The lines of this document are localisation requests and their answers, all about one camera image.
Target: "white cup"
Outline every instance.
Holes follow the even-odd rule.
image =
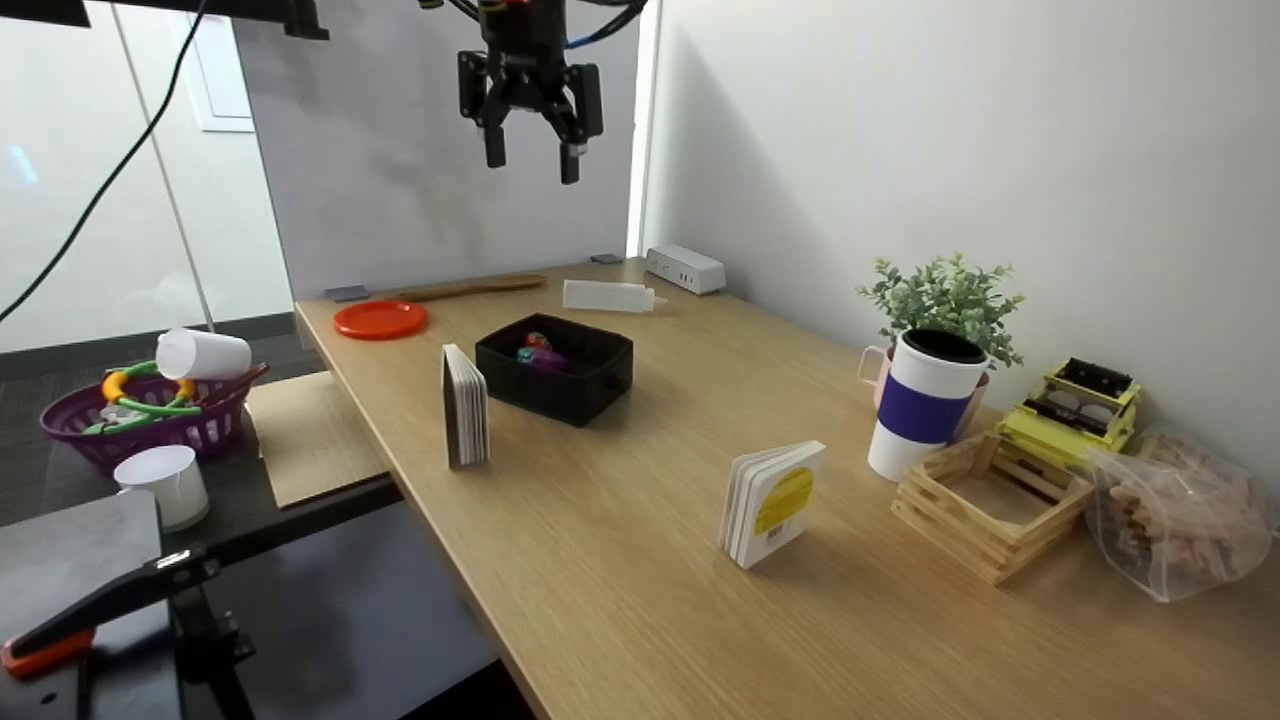
[[[905,332],[893,346],[869,465],[905,479],[927,454],[944,448],[984,377],[984,354],[951,332]]]
[[[168,381],[232,381],[251,368],[239,338],[172,330],[157,339],[157,372]]]
[[[117,465],[120,491],[154,491],[165,534],[184,534],[208,515],[198,448],[157,444]]]

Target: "orange frisbee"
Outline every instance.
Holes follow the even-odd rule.
[[[430,314],[422,303],[367,302],[339,310],[331,330],[351,339],[393,339],[430,330]]]

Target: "wooden crate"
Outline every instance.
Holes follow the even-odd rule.
[[[999,585],[1071,530],[1090,491],[1084,478],[993,432],[926,460],[896,487],[893,512]]]

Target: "glass panel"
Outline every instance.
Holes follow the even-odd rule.
[[[95,29],[0,22],[0,303],[10,310],[70,242],[78,217],[141,137],[144,115],[113,11]],[[200,295],[141,151],[84,224],[78,250],[0,326],[0,354],[198,326]]]
[[[144,104],[157,114],[194,11],[117,3],[117,16]],[[292,295],[232,22],[204,16],[157,143],[211,320],[289,314]]]

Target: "black basket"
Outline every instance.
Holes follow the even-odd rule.
[[[550,372],[518,359],[533,332],[550,338],[565,355],[565,368]],[[560,317],[524,317],[484,338],[476,346],[476,363],[489,381],[489,395],[565,423],[594,423],[633,389],[633,339]]]

